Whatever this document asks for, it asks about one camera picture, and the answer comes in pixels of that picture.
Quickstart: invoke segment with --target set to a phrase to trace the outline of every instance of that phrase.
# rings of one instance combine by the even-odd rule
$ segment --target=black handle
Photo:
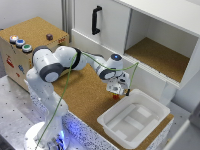
[[[97,8],[95,8],[93,10],[93,13],[92,13],[92,34],[93,35],[100,32],[100,30],[97,29],[97,12],[100,11],[100,10],[102,10],[102,7],[97,6]]]

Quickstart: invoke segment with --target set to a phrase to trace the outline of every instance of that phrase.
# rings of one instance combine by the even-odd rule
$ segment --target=white container
[[[135,89],[97,121],[105,133],[126,149],[135,149],[170,113],[170,109]]]

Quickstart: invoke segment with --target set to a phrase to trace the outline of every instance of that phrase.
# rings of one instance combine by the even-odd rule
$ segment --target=cable
[[[137,68],[137,66],[138,66],[138,64],[139,64],[138,62],[135,63],[134,65],[130,66],[130,67],[127,67],[127,68],[123,68],[123,69],[111,69],[111,68],[108,68],[108,67],[106,67],[106,66],[100,64],[98,61],[96,61],[94,58],[92,58],[92,57],[89,56],[88,54],[86,54],[86,53],[83,53],[83,54],[86,55],[87,57],[91,58],[92,60],[94,60],[96,63],[98,63],[98,64],[101,65],[102,67],[105,67],[106,69],[109,69],[109,70],[123,71],[123,70],[128,70],[128,69],[130,69],[130,68],[132,68],[132,67],[135,66],[135,69],[133,70],[132,77],[131,77],[131,83],[130,83],[130,85],[129,85],[129,92],[130,92],[130,87],[131,87],[131,84],[132,84],[132,79],[133,79],[134,73],[135,73],[135,71],[136,71],[136,68]],[[68,85],[68,81],[69,81],[69,76],[70,76],[70,73],[71,73],[71,70],[72,70],[71,68],[72,68],[72,65],[73,65],[73,62],[74,62],[74,59],[75,59],[76,56],[77,56],[77,53],[76,53],[76,54],[74,55],[74,57],[72,58],[71,65],[70,65],[70,68],[69,68],[69,73],[68,73],[68,76],[67,76],[67,81],[66,81],[66,84],[65,84],[65,88],[64,88],[63,93],[62,93],[62,96],[61,96],[61,98],[60,98],[60,100],[59,100],[59,102],[58,102],[58,105],[57,105],[57,107],[56,107],[56,110],[55,110],[55,112],[54,112],[54,114],[53,114],[51,120],[49,121],[48,125],[46,126],[44,132],[42,133],[42,136],[40,137],[40,139],[39,139],[39,141],[38,141],[38,143],[37,143],[37,146],[36,146],[35,150],[37,150],[38,145],[39,145],[39,143],[41,142],[42,137],[44,136],[44,133],[46,132],[46,130],[47,130],[47,128],[49,127],[49,125],[51,124],[53,118],[55,117],[55,114],[56,114],[56,112],[57,112],[57,110],[58,110],[58,107],[59,107],[59,105],[60,105],[60,102],[61,102],[61,100],[62,100],[62,98],[63,98],[63,96],[64,96],[64,94],[65,94],[65,92],[66,92],[67,85]]]

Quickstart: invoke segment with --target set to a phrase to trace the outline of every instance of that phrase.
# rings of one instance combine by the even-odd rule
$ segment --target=brown box
[[[47,40],[47,34],[52,34],[53,40]],[[22,49],[10,44],[10,36],[12,35],[17,35],[19,39],[25,40],[26,44],[32,46],[33,50],[38,46],[46,45],[54,52],[61,45],[69,45],[69,35],[66,32],[40,17],[0,31],[0,50],[6,73],[25,90],[28,88],[24,79],[27,71],[32,68],[32,52],[23,53]]]

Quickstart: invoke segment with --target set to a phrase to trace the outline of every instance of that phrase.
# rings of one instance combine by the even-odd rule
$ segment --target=white wall
[[[192,112],[200,102],[200,71],[183,87],[178,90],[173,102]]]
[[[62,29],[61,0],[0,0],[0,28],[36,16]]]

